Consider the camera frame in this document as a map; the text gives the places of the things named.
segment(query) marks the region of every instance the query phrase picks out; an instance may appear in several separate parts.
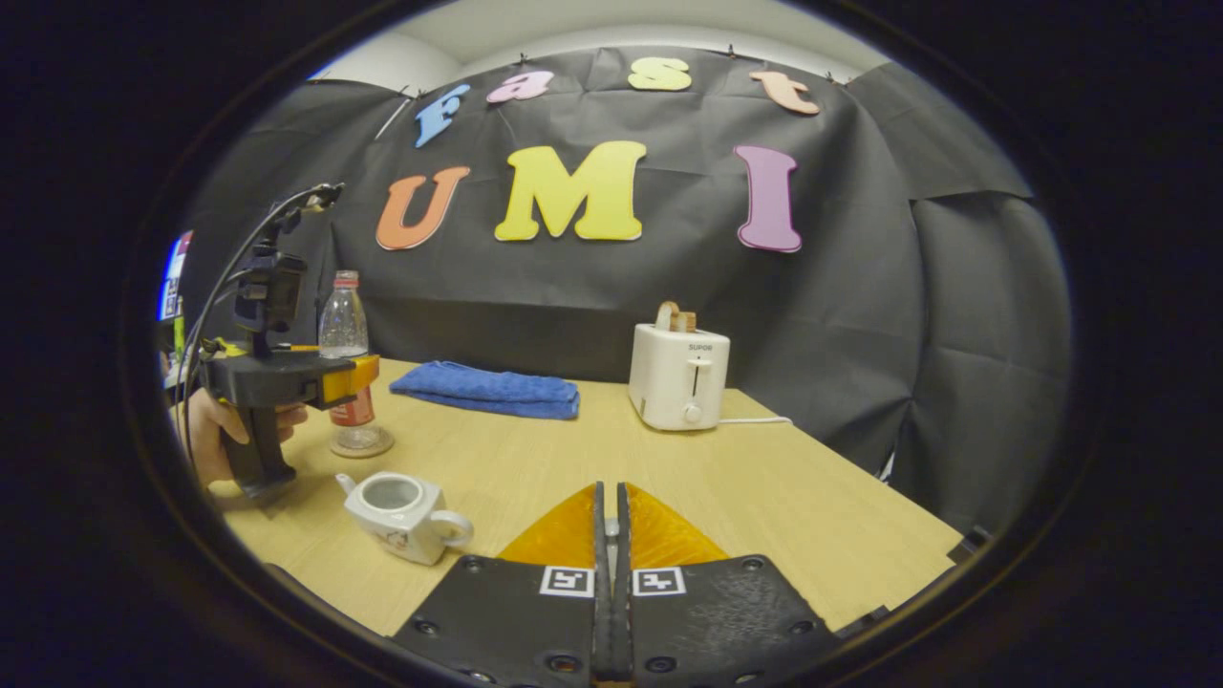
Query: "blue letter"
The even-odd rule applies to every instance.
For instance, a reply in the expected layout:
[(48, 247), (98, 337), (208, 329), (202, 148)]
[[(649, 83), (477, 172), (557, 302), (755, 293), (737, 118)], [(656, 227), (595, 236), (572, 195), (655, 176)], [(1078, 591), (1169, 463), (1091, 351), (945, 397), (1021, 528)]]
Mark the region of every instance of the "blue letter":
[(459, 97), (468, 90), (471, 90), (471, 87), (466, 83), (456, 86), (454, 90), (429, 103), (427, 108), (416, 114), (416, 120), (421, 122), (421, 137), (416, 139), (417, 148), (424, 145), (430, 138), (450, 126), (450, 117), (448, 115), (453, 115), (459, 110), (459, 105), (461, 104)]

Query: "bottle cap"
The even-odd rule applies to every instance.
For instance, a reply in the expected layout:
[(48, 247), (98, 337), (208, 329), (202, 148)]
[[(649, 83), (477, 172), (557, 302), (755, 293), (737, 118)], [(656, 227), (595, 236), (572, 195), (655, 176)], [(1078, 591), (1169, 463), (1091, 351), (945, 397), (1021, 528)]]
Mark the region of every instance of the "bottle cap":
[(336, 288), (356, 288), (360, 280), (360, 273), (357, 270), (336, 270), (335, 282), (333, 286)]

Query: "cable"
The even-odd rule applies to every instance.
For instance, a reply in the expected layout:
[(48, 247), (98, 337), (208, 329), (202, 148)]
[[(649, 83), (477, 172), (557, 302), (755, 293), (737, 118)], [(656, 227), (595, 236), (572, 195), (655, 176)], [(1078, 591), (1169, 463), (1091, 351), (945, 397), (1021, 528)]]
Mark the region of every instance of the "cable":
[(794, 425), (794, 422), (785, 417), (773, 417), (773, 418), (728, 418), (718, 422), (723, 423), (789, 423)]
[(253, 270), (237, 270), (236, 273), (234, 273), (234, 274), (229, 275), (227, 277), (225, 277), (225, 284), (229, 284), (230, 281), (237, 281), (237, 280), (242, 279), (243, 276), (251, 274), (251, 271), (253, 271)]
[(246, 241), (242, 242), (242, 246), (234, 252), (234, 254), (230, 257), (229, 263), (225, 265), (225, 269), (221, 270), (220, 279), (218, 279), (216, 282), (213, 285), (213, 290), (208, 293), (208, 298), (204, 299), (204, 307), (203, 309), (201, 309), (199, 317), (196, 318), (196, 323), (191, 326), (191, 334), (187, 337), (187, 346), (183, 348), (182, 359), (180, 360), (180, 369), (179, 369), (180, 371), (183, 370), (186, 371), (183, 389), (182, 389), (182, 397), (183, 397), (182, 422), (179, 426), (179, 433), (180, 433), (179, 437), (183, 440), (183, 446), (187, 450), (187, 463), (191, 464), (192, 472), (194, 472), (196, 468), (196, 456), (191, 447), (191, 403), (187, 391), (191, 389), (191, 385), (194, 384), (196, 375), (198, 375), (199, 373), (198, 371), (199, 334), (201, 330), (203, 329), (203, 324), (208, 320), (208, 314), (212, 312), (213, 306), (216, 303), (216, 301), (220, 299), (218, 293), (220, 292), (223, 286), (225, 286), (234, 279), (230, 275), (230, 273), (234, 271), (234, 268), (237, 265), (238, 260), (242, 259), (242, 255), (246, 254), (246, 252), (251, 248), (251, 246), (254, 244), (259, 235), (263, 233), (264, 227), (267, 227), (274, 220), (280, 219), (280, 215), (285, 211), (285, 209), (287, 209), (292, 204), (300, 203), (301, 200), (306, 200), (306, 207), (309, 208), (309, 198), (313, 196), (320, 197), (319, 209), (325, 208), (327, 205), (323, 205), (323, 203), (327, 203), (328, 205), (330, 203), (334, 203), (335, 198), (339, 196), (339, 189), (342, 187), (344, 187), (342, 183), (336, 186), (322, 183), (313, 188), (294, 193), (285, 200), (278, 203), (272, 209), (272, 211), (269, 211), (268, 215), (263, 218), (263, 220), (258, 225), (256, 225), (256, 227), (246, 237)]
[(237, 293), (237, 286), (235, 286), (232, 288), (226, 288), (225, 291), (221, 291), (221, 295), (218, 296), (215, 301), (213, 301), (213, 304), (215, 306), (215, 304), (220, 303), (221, 301), (224, 301), (225, 298), (229, 298), (230, 296), (232, 296), (235, 293)]

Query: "bolt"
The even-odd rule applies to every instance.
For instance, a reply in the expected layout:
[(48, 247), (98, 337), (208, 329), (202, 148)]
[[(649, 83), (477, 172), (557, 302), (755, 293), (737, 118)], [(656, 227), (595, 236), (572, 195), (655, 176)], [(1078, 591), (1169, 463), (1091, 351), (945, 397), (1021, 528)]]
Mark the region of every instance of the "bolt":
[(646, 660), (646, 671), (667, 673), (675, 670), (675, 657), (652, 657)]
[(555, 655), (548, 657), (548, 668), (572, 673), (577, 671), (577, 660), (569, 655)]

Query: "blue towel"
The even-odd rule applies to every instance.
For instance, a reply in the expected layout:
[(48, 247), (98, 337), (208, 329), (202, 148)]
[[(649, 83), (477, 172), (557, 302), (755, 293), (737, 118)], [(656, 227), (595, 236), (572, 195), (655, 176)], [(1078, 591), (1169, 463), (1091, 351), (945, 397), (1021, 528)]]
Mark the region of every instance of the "blue towel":
[(450, 362), (418, 367), (390, 384), (390, 391), (460, 409), (511, 417), (577, 417), (577, 386), (559, 378), (488, 373)]

